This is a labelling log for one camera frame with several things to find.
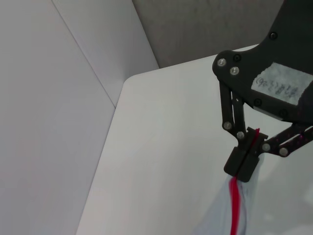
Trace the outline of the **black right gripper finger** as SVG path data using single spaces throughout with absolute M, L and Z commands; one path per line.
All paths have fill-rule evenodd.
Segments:
M 222 82 L 220 82 L 220 98 L 222 128 L 238 141 L 238 145 L 233 148 L 226 161 L 224 171 L 231 176 L 237 176 L 251 147 L 254 131 L 246 129 L 243 100 Z
M 285 158 L 312 141 L 313 127 L 308 125 L 292 125 L 269 139 L 262 133 L 258 134 L 239 168 L 237 179 L 244 183 L 251 179 L 262 153 Z

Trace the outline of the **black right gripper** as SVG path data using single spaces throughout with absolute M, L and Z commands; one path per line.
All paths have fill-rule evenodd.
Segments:
M 217 79 L 253 109 L 276 119 L 313 123 L 313 3 L 283 2 L 265 39 L 256 47 L 217 55 Z

